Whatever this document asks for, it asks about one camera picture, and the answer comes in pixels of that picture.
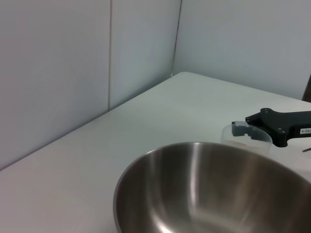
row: bowl rim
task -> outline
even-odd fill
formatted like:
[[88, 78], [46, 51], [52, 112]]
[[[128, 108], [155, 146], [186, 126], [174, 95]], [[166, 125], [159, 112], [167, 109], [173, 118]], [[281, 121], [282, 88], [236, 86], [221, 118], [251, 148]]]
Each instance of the bowl rim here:
[[178, 143], [172, 143], [172, 144], [167, 144], [165, 146], [162, 146], [162, 147], [158, 147], [154, 150], [151, 150], [141, 156], [139, 156], [137, 159], [135, 159], [133, 162], [130, 163], [130, 165], [128, 165], [126, 167], [126, 169], [124, 170], [124, 172], [121, 174], [118, 182], [117, 182], [117, 185], [116, 185], [116, 188], [115, 188], [115, 191], [114, 191], [114, 194], [113, 194], [113, 218], [114, 218], [114, 222], [115, 222], [115, 225], [116, 225], [116, 228], [117, 228], [117, 232], [118, 233], [123, 233], [122, 230], [121, 230], [121, 227], [120, 227], [120, 224], [119, 224], [119, 220], [118, 220], [118, 216], [117, 216], [117, 197], [118, 197], [118, 193], [119, 193], [119, 188], [120, 188], [120, 185], [124, 179], [124, 176], [126, 175], [126, 173], [141, 159], [143, 159], [144, 157], [148, 156], [149, 154], [151, 154], [152, 152], [156, 151], [156, 150], [162, 150], [162, 149], [165, 149], [165, 148], [169, 148], [169, 147], [173, 147], [173, 146], [178, 146], [178, 145], [189, 145], [189, 144], [208, 144], [208, 145], [217, 145], [217, 146], [222, 146], [222, 147], [229, 147], [229, 148], [234, 148], [235, 150], [242, 150], [242, 151], [246, 151], [252, 155], [255, 155], [255, 156], [258, 156], [258, 157], [261, 157], [265, 160], [269, 160], [283, 168], [285, 168], [286, 170], [292, 172], [293, 174], [295, 174], [296, 176], [300, 177], [302, 180], [304, 180], [306, 183], [309, 184], [309, 186], [311, 186], [311, 181], [307, 180], [305, 177], [303, 177], [302, 175], [300, 175], [298, 172], [296, 172], [295, 170], [283, 165], [282, 163], [276, 161], [276, 160], [273, 160], [269, 157], [266, 157], [264, 155], [261, 155], [261, 154], [258, 154], [258, 153], [255, 153], [255, 152], [252, 152], [252, 151], [248, 151], [248, 150], [244, 150], [244, 149], [241, 149], [241, 148], [238, 148], [238, 147], [234, 147], [234, 146], [229, 146], [229, 145], [226, 145], [226, 144], [221, 144], [221, 143], [214, 143], [214, 142], [178, 142]]

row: stainless steel bowl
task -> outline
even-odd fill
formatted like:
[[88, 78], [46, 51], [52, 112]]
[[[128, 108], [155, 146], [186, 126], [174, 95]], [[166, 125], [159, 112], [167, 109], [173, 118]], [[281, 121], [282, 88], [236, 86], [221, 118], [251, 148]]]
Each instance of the stainless steel bowl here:
[[127, 168], [114, 217], [120, 233], [311, 233], [311, 184], [241, 149], [174, 144]]

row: clear plastic cup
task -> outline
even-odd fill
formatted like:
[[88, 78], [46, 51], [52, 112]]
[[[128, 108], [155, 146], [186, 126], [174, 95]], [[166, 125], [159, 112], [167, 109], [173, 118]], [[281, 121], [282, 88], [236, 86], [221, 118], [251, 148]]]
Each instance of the clear plastic cup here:
[[223, 129], [221, 143], [267, 155], [272, 139], [265, 131], [248, 125], [245, 121], [236, 121]]

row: white wall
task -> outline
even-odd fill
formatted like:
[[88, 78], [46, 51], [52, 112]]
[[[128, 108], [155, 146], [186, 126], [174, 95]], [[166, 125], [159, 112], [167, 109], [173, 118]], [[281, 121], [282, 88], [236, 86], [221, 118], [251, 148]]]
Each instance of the white wall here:
[[310, 0], [183, 0], [174, 74], [301, 99], [311, 74]]
[[180, 0], [113, 0], [111, 107], [171, 76]]
[[0, 168], [104, 113], [110, 0], [0, 1]]

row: table surface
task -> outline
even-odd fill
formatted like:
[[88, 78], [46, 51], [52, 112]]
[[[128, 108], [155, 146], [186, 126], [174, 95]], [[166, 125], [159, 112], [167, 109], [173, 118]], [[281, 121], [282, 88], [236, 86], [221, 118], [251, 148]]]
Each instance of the table surface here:
[[[220, 142], [222, 129], [272, 108], [311, 104], [180, 73], [0, 172], [1, 233], [116, 233], [117, 181], [140, 155], [177, 142]], [[311, 180], [311, 138], [268, 155]]]

